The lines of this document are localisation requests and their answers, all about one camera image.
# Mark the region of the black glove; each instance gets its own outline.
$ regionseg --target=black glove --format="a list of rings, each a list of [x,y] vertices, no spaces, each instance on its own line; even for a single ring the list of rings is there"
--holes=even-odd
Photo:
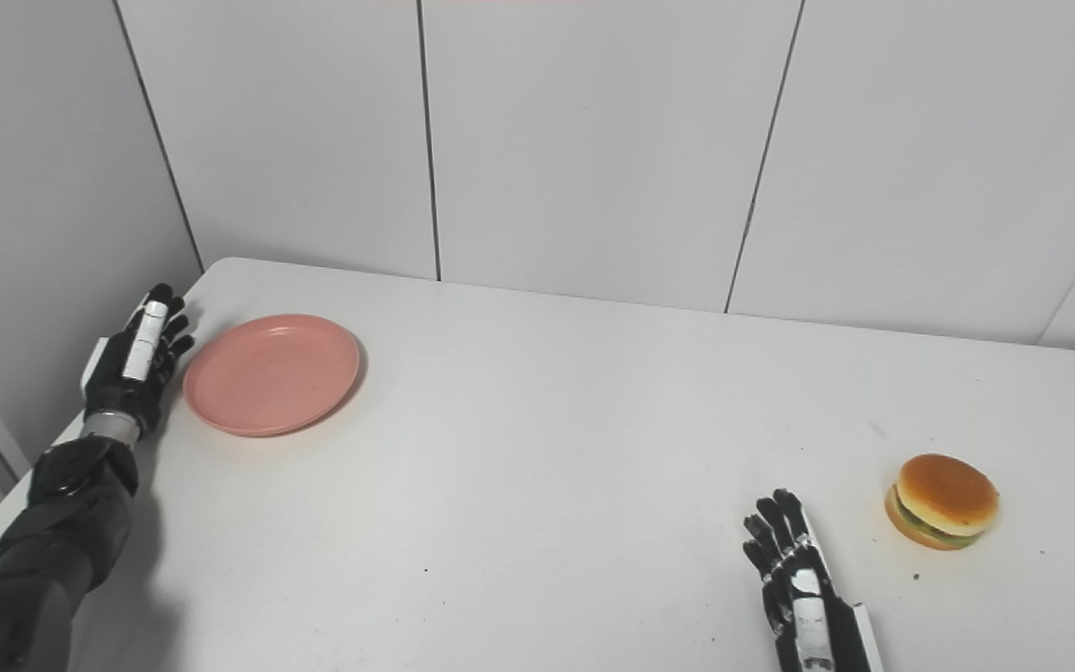
[[[744,552],[762,576],[762,603],[782,672],[880,672],[865,606],[849,606],[832,589],[802,503],[777,489],[772,499],[758,500],[758,512],[744,520],[754,537]]]
[[[144,380],[124,377],[124,363],[131,353],[132,342],[144,309],[149,301],[158,301],[168,306],[166,327],[152,357],[152,367]],[[185,308],[181,297],[174,297],[172,287],[166,284],[154,286],[146,295],[127,327],[108,341],[98,358],[94,373],[86,382],[85,417],[98,413],[123,413],[135,418],[140,437],[150,433],[160,424],[160,397],[168,386],[168,380],[176,370],[176,360],[194,347],[191,335],[180,335],[188,327],[186,315],[180,315]]]

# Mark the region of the hamburger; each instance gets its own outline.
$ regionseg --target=hamburger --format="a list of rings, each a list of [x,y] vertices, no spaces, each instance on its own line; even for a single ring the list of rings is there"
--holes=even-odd
[[[960,549],[998,515],[998,490],[985,473],[942,455],[913,456],[887,494],[887,515],[913,541]]]

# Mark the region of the bottom bun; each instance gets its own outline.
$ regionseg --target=bottom bun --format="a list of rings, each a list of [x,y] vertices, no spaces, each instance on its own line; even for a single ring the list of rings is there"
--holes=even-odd
[[[894,524],[894,527],[899,528],[899,531],[907,535],[911,541],[917,541],[927,548],[942,549],[942,552],[957,552],[957,549],[964,548],[969,544],[950,544],[947,541],[937,540],[935,537],[927,534],[922,530],[917,530],[914,525],[908,524],[905,519],[905,514],[900,511],[899,501],[899,489],[895,486],[890,486],[890,491],[887,492],[887,516],[890,516],[890,521]]]

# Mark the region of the burger patty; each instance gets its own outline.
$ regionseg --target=burger patty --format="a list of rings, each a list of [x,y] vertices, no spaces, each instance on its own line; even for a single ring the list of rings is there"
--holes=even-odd
[[[947,533],[944,530],[940,530],[937,527],[931,527],[929,524],[923,523],[923,520],[918,518],[917,515],[914,515],[909,509],[903,504],[903,500],[897,492],[894,494],[894,502],[899,505],[899,514],[903,516],[903,519],[907,521],[911,527],[916,528],[916,530],[931,537],[933,540],[943,541],[946,544],[963,548],[964,546],[972,544],[974,541],[977,541],[977,537],[981,537],[981,532],[977,532],[976,534],[969,537],[961,537],[958,534]]]

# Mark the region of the panel seam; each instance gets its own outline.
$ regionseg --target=panel seam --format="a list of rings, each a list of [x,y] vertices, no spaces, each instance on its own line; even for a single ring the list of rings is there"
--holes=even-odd
[[[188,215],[185,213],[185,201],[181,197],[181,187],[176,184],[176,175],[172,170],[172,161],[168,160],[168,149],[166,141],[160,133],[160,126],[157,124],[157,114],[152,109],[152,98],[148,96],[148,86],[144,82],[144,73],[140,72],[140,62],[135,57],[135,47],[131,45],[131,34],[127,32],[127,22],[124,20],[124,9],[119,8],[118,0],[111,0],[115,5],[115,16],[118,17],[119,30],[124,31],[124,43],[127,44],[127,54],[131,57],[131,69],[135,72],[135,81],[140,84],[140,94],[144,96],[144,106],[148,110],[148,120],[152,123],[152,130],[157,135],[157,145],[160,147],[160,157],[163,159],[168,173],[168,182],[172,184],[172,195],[176,199],[176,209],[181,212],[181,221],[185,226],[185,233],[188,234],[188,245],[192,247],[194,258],[197,259],[198,272],[205,273],[205,264],[202,263],[202,252],[197,246],[197,237],[194,235],[194,227],[188,225]]]
[[[799,12],[794,16],[794,29],[790,31],[790,43],[786,47],[786,60],[782,63],[782,78],[777,82],[777,95],[774,96],[774,109],[769,115],[769,127],[765,129],[765,144],[762,146],[762,156],[758,165],[758,177],[754,180],[754,192],[749,199],[749,210],[746,212],[746,226],[741,232],[741,245],[737,247],[737,260],[732,266],[732,280],[729,281],[729,297],[725,299],[725,312],[732,308],[732,292],[737,286],[737,271],[741,271],[741,259],[746,255],[746,242],[749,241],[749,230],[754,223],[754,211],[758,208],[758,191],[760,181],[765,172],[765,158],[769,156],[769,144],[774,137],[774,124],[777,123],[777,110],[782,106],[782,91],[786,89],[786,75],[790,71],[790,57],[794,55],[794,43],[799,39],[799,25],[803,24],[803,9],[807,5],[807,0],[799,0]]]
[[[434,232],[434,277],[442,282],[442,252],[439,245],[439,195],[434,186],[434,133],[430,128],[430,72],[426,62],[426,18],[417,0],[417,43],[421,59],[421,111],[426,117],[426,161],[430,171],[430,221]]]

